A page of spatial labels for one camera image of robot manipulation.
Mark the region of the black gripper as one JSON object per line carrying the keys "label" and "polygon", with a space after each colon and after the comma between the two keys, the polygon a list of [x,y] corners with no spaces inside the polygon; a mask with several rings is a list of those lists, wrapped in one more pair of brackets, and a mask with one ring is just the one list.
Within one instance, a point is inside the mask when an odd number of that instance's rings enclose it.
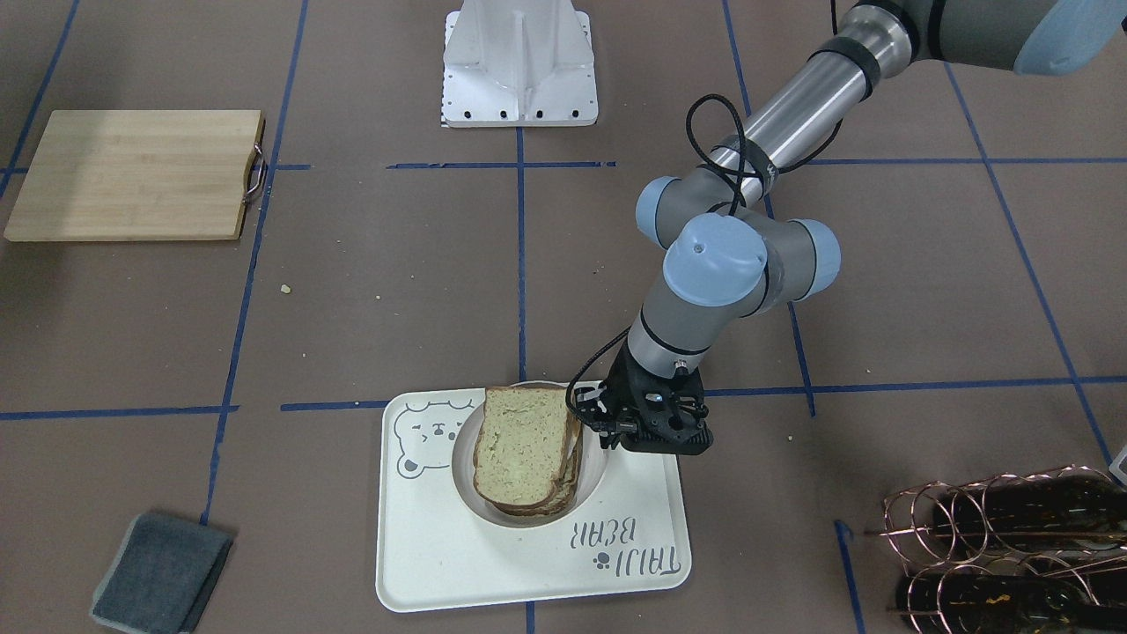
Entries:
{"label": "black gripper", "polygon": [[699,370],[674,370],[664,378],[644,369],[625,345],[607,377],[595,387],[573,378],[573,416],[595,434],[600,448],[699,456],[715,437]]}

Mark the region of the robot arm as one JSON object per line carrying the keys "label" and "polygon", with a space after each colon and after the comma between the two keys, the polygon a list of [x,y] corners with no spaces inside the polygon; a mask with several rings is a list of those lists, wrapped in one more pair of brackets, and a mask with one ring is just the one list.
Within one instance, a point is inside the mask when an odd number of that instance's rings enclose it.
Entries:
{"label": "robot arm", "polygon": [[1122,1],[860,1],[797,75],[733,134],[702,148],[683,178],[637,197],[637,229],[664,249],[662,271],[615,361],[567,405],[604,449],[696,456],[712,445],[699,366],[729,322],[829,287],[841,268],[832,230],[755,209],[778,180],[829,143],[884,80],[919,61],[1068,75],[1122,32]]}

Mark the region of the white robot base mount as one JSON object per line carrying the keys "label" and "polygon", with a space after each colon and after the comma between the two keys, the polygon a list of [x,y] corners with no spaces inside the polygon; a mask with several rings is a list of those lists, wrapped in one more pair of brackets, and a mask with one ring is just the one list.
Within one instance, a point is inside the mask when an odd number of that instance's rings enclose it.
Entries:
{"label": "white robot base mount", "polygon": [[591,20],[571,1],[465,1],[446,15],[443,64],[449,128],[598,119]]}

